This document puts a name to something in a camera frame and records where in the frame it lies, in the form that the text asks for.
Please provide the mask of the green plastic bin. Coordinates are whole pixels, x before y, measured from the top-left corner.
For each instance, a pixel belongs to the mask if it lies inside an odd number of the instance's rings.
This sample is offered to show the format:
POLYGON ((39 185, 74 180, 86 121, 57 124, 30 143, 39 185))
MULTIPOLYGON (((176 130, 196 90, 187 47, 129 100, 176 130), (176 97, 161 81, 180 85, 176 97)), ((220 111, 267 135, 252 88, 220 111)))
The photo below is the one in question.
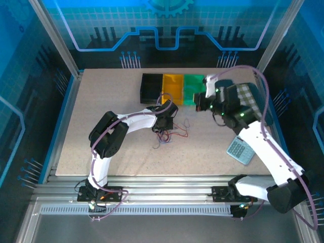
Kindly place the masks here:
POLYGON ((193 95, 206 91, 206 86, 203 83, 205 78, 202 74, 185 74, 184 75, 184 99, 183 105, 195 105, 193 95))

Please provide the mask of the yellow plastic bin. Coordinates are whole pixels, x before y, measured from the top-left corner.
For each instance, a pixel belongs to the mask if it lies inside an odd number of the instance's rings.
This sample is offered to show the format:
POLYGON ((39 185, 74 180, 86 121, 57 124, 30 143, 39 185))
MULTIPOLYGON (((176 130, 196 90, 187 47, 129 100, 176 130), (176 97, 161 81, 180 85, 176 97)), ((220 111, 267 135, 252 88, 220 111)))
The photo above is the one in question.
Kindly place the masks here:
POLYGON ((183 74, 164 74, 162 93, 168 93, 173 98, 173 103, 182 105, 184 100, 184 75, 183 74))

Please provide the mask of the black plastic bin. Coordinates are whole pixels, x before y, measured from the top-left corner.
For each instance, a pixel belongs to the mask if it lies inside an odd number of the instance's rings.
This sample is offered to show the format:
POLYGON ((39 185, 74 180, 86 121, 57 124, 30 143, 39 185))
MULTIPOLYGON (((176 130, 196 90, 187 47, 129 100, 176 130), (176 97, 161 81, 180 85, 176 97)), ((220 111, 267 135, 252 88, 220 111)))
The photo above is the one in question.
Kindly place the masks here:
POLYGON ((155 104, 162 90, 163 74, 143 73, 140 87, 140 103, 155 104))

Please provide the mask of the checkered teal pencil case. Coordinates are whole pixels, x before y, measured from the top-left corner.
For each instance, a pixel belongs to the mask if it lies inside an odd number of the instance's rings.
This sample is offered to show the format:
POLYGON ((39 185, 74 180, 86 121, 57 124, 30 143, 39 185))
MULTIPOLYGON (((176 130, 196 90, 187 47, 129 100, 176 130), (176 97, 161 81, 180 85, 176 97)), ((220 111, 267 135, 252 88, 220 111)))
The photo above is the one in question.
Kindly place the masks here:
POLYGON ((242 106, 249 107, 253 111, 253 116, 261 120, 265 99, 253 83, 236 84, 237 95, 242 106))

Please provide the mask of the light blue calculator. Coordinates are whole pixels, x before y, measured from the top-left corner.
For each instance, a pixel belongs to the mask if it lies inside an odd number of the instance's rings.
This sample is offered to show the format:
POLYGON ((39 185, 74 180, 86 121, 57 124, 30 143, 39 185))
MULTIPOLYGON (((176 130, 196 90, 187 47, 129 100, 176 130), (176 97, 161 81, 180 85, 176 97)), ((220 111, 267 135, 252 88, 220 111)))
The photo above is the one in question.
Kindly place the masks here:
POLYGON ((255 155, 254 150, 239 136, 236 136, 226 150, 227 154, 247 166, 255 155))

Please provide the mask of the small electronics board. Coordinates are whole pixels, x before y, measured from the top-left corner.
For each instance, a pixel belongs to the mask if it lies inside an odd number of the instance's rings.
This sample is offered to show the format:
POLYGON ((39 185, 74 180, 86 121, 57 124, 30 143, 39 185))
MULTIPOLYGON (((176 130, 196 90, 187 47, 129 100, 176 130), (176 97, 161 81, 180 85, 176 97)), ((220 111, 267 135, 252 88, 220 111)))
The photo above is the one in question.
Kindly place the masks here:
POLYGON ((250 203, 239 203, 237 205, 231 205, 230 206, 230 213, 232 215, 233 219, 243 219, 248 212, 248 209, 250 208, 250 203))
POLYGON ((100 206, 94 200, 88 202, 88 212, 89 213, 104 213, 107 211, 106 205, 100 206))

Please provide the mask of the aluminium rail frame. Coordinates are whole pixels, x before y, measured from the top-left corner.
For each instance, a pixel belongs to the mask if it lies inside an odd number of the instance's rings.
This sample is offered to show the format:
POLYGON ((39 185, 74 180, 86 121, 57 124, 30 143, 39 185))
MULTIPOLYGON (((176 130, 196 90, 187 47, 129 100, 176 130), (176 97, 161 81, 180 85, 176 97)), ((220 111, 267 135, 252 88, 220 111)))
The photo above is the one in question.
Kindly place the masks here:
MULTIPOLYGON (((126 204, 211 204, 211 187, 226 186, 234 176, 108 176, 109 186, 129 192, 126 204)), ((32 199, 74 203, 75 185, 83 177, 50 176, 36 186, 32 199)))

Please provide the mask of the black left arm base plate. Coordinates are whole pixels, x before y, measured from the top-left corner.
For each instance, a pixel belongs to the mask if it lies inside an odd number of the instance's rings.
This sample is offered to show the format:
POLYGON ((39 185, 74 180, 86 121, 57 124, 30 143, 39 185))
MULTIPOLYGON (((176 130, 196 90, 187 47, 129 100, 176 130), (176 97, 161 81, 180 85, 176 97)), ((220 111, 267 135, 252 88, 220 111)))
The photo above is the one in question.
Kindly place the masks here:
POLYGON ((94 200, 96 203, 107 202, 120 202, 122 200, 123 193, 122 187, 113 186, 107 187, 108 191, 102 189, 90 188, 87 186, 81 186, 78 190, 77 201, 78 202, 90 202, 94 200))

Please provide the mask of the aluminium frame post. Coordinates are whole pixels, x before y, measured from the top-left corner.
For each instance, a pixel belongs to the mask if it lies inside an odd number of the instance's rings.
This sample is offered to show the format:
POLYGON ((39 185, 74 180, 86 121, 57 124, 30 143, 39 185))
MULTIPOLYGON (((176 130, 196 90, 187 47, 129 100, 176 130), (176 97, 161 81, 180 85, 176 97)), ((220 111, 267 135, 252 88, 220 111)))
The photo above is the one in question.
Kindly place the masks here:
POLYGON ((298 12, 300 11, 302 5, 304 4, 304 1, 305 0, 291 0, 288 9, 283 15, 277 29, 275 30, 269 42, 269 45, 265 49, 265 52, 258 63, 257 69, 260 72, 264 72, 267 65, 271 61, 273 55, 275 54, 280 43, 282 42, 283 38, 285 37, 289 28, 291 27, 294 19, 296 18, 298 12))
POLYGON ((28 1, 34 9, 39 20, 41 21, 43 27, 45 28, 47 34, 49 35, 51 41, 59 52, 67 68, 69 69, 71 75, 74 78, 79 78, 79 69, 45 5, 41 0, 28 1))

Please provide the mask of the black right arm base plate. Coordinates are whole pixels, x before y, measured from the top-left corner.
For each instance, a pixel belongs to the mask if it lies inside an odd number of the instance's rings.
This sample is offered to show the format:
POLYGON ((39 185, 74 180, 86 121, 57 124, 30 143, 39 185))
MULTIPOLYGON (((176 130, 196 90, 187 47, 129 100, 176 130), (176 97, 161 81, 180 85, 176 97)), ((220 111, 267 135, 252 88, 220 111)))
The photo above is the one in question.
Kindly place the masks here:
POLYGON ((240 195, 230 186, 213 186, 211 188, 211 197, 215 203, 249 203, 258 201, 255 197, 240 195))

